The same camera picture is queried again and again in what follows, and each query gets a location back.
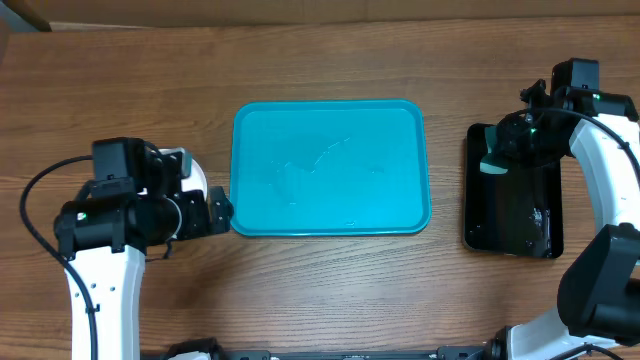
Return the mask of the white plate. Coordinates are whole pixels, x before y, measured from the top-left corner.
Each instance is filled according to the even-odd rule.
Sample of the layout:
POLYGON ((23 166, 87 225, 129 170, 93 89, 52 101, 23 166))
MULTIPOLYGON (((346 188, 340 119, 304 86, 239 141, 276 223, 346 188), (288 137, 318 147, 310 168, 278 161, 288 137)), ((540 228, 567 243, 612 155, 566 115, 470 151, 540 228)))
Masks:
POLYGON ((203 198, 207 199, 208 183, 207 178, 192 154, 183 147, 161 148, 160 153, 170 157, 181 156, 180 184, 183 192, 200 190, 203 198))

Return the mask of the green scouring sponge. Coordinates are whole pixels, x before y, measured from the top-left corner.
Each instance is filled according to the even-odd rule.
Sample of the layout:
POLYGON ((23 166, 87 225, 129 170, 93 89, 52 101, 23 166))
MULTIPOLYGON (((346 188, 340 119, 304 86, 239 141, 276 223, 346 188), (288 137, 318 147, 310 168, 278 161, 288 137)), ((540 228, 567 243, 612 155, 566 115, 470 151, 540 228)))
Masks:
POLYGON ((484 136, 487 153, 480 161, 480 171, 489 175, 506 174, 509 170, 509 165, 504 156, 503 142, 499 135, 498 126, 487 127, 484 130, 484 136))

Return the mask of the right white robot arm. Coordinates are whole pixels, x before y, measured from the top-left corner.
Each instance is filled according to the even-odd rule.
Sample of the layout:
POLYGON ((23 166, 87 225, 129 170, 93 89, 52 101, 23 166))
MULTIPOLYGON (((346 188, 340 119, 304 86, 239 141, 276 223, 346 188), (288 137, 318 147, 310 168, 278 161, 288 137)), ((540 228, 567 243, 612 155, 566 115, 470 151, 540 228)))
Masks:
POLYGON ((563 275, 555 306, 504 329, 487 359, 574 359, 639 343, 639 115, 627 95, 571 90, 506 115, 485 131, 482 172, 575 158, 586 180, 596 235, 563 275))

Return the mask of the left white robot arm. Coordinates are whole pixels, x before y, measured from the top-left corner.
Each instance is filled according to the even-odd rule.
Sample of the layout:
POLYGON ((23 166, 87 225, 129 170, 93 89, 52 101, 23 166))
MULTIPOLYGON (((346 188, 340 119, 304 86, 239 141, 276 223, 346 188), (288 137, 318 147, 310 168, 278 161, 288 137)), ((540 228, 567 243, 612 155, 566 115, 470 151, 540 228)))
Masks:
POLYGON ((230 229, 220 187, 171 197, 124 193, 66 203, 54 222, 71 296, 75 359, 138 359, 139 305, 149 248, 230 229))

